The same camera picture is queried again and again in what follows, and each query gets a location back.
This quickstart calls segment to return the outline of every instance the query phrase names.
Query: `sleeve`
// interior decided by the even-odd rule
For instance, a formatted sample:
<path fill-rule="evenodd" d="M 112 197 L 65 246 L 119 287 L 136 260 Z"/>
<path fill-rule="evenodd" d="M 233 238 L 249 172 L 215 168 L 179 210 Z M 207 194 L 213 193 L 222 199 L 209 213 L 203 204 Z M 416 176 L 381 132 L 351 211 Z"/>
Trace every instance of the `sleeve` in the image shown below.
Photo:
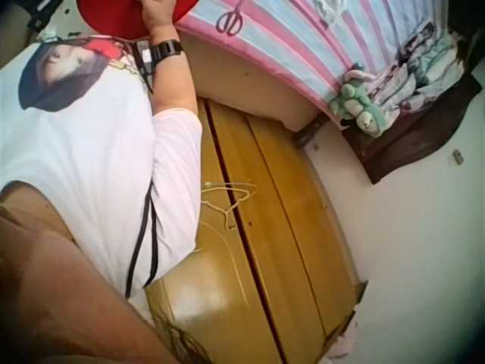
<path fill-rule="evenodd" d="M 152 201 L 157 215 L 158 271 L 164 275 L 196 247 L 201 203 L 202 125 L 191 111 L 153 117 Z"/>

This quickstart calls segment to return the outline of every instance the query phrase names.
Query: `white t-shirt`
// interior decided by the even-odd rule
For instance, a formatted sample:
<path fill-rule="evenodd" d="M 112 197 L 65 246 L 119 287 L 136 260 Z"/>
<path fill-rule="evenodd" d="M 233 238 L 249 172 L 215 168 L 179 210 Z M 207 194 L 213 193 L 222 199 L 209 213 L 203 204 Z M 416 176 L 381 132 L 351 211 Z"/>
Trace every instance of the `white t-shirt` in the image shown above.
<path fill-rule="evenodd" d="M 152 266 L 150 213 L 133 275 L 134 295 L 151 270 L 156 268 L 155 279 L 161 277 L 195 247 L 202 126 L 185 109 L 152 116 L 133 69 L 112 67 L 102 59 L 95 64 L 85 49 L 70 47 L 46 52 L 32 45 L 0 71 L 0 190 L 16 180 L 37 188 L 105 279 L 125 294 L 153 181 L 158 264 Z M 69 65 L 73 60 L 78 63 Z M 89 72 L 99 76 L 81 85 Z M 64 81 L 78 82 L 76 89 L 85 92 L 78 91 L 71 102 L 62 89 L 68 86 L 59 83 Z M 40 96 L 32 90 L 48 82 L 58 87 L 58 95 L 37 101 Z"/>

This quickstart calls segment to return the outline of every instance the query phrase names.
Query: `black stripe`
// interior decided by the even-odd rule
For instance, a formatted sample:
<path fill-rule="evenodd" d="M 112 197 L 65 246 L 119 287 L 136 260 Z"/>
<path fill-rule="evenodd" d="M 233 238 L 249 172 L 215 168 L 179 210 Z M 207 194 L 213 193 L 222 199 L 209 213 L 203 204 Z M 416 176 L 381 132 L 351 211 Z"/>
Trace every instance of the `black stripe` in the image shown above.
<path fill-rule="evenodd" d="M 150 277 L 143 287 L 153 282 L 158 270 L 157 212 L 153 200 L 150 199 L 150 201 L 152 203 L 152 267 L 150 268 Z"/>
<path fill-rule="evenodd" d="M 130 263 L 130 267 L 128 268 L 127 289 L 124 292 L 124 297 L 126 299 L 130 298 L 131 286 L 133 284 L 133 275 L 135 274 L 136 261 L 138 260 L 139 250 L 142 247 L 143 237 L 145 236 L 145 231 L 146 231 L 146 225 L 148 224 L 150 194 L 152 191 L 152 185 L 153 183 L 150 182 L 149 190 L 145 196 L 145 206 L 143 207 L 142 226 L 139 229 L 138 238 L 136 239 L 135 250 L 133 251 L 133 255 L 131 256 L 131 263 Z"/>

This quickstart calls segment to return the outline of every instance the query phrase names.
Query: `wall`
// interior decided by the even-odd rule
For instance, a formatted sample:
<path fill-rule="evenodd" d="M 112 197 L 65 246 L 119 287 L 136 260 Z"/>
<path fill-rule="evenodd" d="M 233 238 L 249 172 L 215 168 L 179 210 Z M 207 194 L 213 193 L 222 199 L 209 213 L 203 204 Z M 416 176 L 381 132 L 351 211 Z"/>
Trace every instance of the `wall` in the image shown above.
<path fill-rule="evenodd" d="M 485 85 L 485 62 L 474 72 Z M 372 186 L 336 128 L 307 153 L 339 216 L 358 273 L 359 339 L 339 364 L 446 363 L 483 318 L 485 92 L 438 152 Z M 460 149 L 465 163 L 450 158 Z"/>

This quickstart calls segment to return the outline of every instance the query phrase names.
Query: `scissors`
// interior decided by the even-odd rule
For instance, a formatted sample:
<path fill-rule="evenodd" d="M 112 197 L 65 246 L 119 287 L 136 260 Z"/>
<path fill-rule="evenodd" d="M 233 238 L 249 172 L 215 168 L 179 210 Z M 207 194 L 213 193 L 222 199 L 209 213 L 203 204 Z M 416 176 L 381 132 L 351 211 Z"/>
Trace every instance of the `scissors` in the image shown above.
<path fill-rule="evenodd" d="M 217 19 L 215 29 L 221 34 L 227 36 L 235 36 L 243 28 L 243 16 L 241 15 L 241 6 L 245 0 L 239 0 L 236 7 L 232 11 L 228 11 Z"/>

